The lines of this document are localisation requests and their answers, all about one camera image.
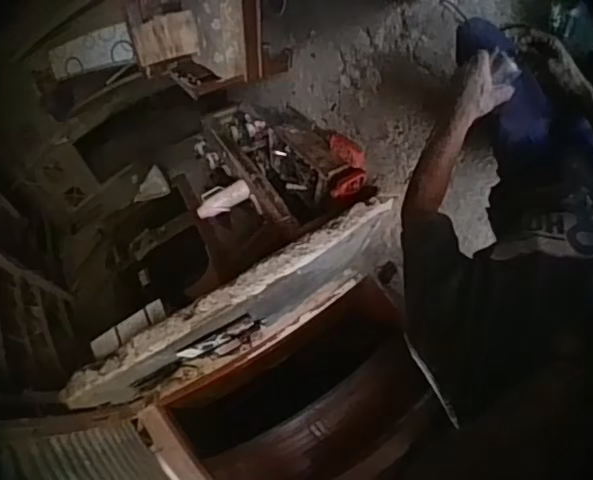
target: dirt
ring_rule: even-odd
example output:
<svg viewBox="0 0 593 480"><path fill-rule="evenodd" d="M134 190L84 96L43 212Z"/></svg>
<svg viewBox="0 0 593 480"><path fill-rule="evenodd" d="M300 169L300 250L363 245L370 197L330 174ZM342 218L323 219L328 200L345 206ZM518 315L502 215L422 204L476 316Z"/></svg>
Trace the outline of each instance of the dirt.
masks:
<svg viewBox="0 0 593 480"><path fill-rule="evenodd" d="M468 17L497 24L539 21L547 7L526 0L455 3ZM432 123L450 95L455 16L439 0L288 0L283 16L266 14L265 25L273 48L293 50L292 68L240 88L235 96L267 106L288 103L322 127L357 140L366 150L371 181L397 198L399 206ZM494 240L485 208L497 181L495 170L486 146L470 146L444 204L468 255ZM398 216L393 215L381 251L400 263L398 239Z"/></svg>

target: dusty wooden board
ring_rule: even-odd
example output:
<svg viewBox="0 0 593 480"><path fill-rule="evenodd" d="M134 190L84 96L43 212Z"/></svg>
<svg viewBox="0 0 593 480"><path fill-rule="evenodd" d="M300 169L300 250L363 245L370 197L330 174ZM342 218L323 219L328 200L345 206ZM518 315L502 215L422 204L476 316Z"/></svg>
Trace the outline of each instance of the dusty wooden board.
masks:
<svg viewBox="0 0 593 480"><path fill-rule="evenodd" d="M145 426L157 455L176 474L178 480L210 480L212 477L202 467L189 449L174 420L163 408L151 405L144 408L138 419Z"/></svg>
<svg viewBox="0 0 593 480"><path fill-rule="evenodd" d="M175 362L177 351L241 315L262 318L267 324L279 321L342 272L365 269L363 253L392 208L393 201L384 199L355 205L329 225L137 335L103 365L79 370L61 399L70 408L130 401L142 393L138 382Z"/></svg>
<svg viewBox="0 0 593 480"><path fill-rule="evenodd" d="M157 15L131 26L134 48L141 67L198 53L198 30L191 10Z"/></svg>

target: corrugated metal sheet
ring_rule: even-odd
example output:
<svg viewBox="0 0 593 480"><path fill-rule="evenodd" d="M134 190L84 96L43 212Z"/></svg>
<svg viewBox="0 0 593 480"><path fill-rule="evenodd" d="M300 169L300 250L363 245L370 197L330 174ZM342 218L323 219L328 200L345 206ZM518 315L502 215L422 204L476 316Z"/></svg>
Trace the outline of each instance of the corrugated metal sheet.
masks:
<svg viewBox="0 0 593 480"><path fill-rule="evenodd" d="M129 421L0 445L5 478L168 480Z"/></svg>

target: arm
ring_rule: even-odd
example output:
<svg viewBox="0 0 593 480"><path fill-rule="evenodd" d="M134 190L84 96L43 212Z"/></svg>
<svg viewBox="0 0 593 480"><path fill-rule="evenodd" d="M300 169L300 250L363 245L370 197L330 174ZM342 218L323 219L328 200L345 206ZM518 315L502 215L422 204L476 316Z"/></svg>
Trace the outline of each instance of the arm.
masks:
<svg viewBox="0 0 593 480"><path fill-rule="evenodd" d="M574 59L556 37L532 30L521 41L526 52L536 52L547 61L554 83L575 103L593 128L593 86L576 66Z"/></svg>
<svg viewBox="0 0 593 480"><path fill-rule="evenodd" d="M434 127L412 174L403 203L403 229L434 217L472 123L514 94L510 86L492 85L490 64L489 54L480 51L466 66L461 93Z"/></svg>

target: red object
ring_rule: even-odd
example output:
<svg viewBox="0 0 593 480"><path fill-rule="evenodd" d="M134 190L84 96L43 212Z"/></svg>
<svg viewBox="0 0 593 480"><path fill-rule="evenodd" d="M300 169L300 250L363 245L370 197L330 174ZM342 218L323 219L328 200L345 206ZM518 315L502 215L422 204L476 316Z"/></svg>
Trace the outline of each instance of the red object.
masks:
<svg viewBox="0 0 593 480"><path fill-rule="evenodd" d="M365 169L365 152L356 142L340 133L329 136L329 148L343 162L354 168Z"/></svg>
<svg viewBox="0 0 593 480"><path fill-rule="evenodd" d="M332 187L330 194L332 198L351 197L360 191L367 181L367 172L359 168L351 169L341 174L341 177Z"/></svg>

